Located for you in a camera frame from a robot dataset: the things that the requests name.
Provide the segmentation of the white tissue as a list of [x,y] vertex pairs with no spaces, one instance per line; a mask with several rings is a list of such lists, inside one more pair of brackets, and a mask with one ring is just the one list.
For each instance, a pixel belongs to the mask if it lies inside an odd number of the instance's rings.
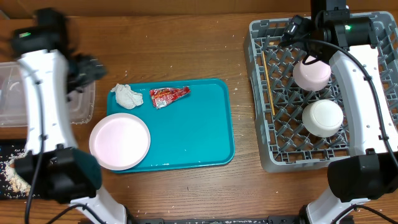
[[144,103],[142,93],[132,91],[129,85],[117,84],[111,92],[116,95],[116,103],[127,110],[132,110]]

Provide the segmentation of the wooden chopstick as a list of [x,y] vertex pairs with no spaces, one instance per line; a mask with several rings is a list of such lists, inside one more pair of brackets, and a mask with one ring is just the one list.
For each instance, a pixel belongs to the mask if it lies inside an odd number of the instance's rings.
[[271,106],[272,115],[275,116],[275,109],[274,109],[274,102],[273,102],[273,97],[272,97],[271,83],[270,83],[270,80],[269,80],[269,73],[268,73],[267,63],[266,63],[266,55],[265,55],[263,50],[261,51],[261,53],[262,53],[262,62],[263,62],[264,71],[265,71],[265,77],[266,77],[266,82],[267,82],[267,91],[268,91],[269,103],[270,103],[270,106]]

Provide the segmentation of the white plate with food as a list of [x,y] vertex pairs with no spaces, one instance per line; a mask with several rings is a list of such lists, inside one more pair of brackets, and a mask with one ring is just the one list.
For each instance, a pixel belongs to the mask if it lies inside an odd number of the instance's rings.
[[102,167],[120,171],[138,165],[149,152],[150,142],[149,129],[140,118],[116,113],[96,124],[89,148]]

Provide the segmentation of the red snack wrapper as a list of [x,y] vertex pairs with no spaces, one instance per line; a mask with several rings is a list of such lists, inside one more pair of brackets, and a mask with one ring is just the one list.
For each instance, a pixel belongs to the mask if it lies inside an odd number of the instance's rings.
[[188,86],[183,88],[157,88],[149,91],[152,104],[156,109],[161,109],[190,93]]

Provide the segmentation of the white saucer bowl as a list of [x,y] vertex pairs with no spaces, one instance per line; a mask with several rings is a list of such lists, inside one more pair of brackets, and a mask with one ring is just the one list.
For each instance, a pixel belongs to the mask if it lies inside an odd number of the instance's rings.
[[302,114],[302,122],[307,131],[321,138],[336,134],[343,119],[342,109],[330,100],[318,100],[311,103],[304,108]]

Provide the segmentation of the peanuts and rice scraps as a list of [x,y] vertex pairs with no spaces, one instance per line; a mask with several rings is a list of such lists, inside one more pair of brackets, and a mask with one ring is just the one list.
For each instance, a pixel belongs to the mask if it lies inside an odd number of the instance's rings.
[[25,150],[16,149],[4,151],[4,155],[1,156],[1,196],[6,199],[24,198],[30,192],[30,184],[20,177],[14,168],[14,161],[25,155]]

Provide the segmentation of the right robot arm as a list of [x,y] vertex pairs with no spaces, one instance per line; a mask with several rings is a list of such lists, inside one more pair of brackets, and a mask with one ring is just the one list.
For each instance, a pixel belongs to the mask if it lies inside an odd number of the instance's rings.
[[331,67],[349,128],[349,157],[328,166],[328,188],[304,205],[297,223],[352,223],[349,213],[397,189],[397,129],[379,74],[378,39],[369,17],[344,1],[312,1],[311,16],[292,18],[280,42]]

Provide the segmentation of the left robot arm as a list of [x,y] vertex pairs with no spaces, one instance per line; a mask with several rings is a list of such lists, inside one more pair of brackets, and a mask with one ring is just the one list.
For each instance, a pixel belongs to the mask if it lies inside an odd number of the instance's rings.
[[98,161],[78,148],[73,135],[68,94],[99,80],[106,69],[96,58],[74,53],[67,22],[61,12],[39,9],[33,26],[12,34],[28,120],[26,154],[14,167],[31,195],[77,209],[93,223],[133,223],[104,188]]

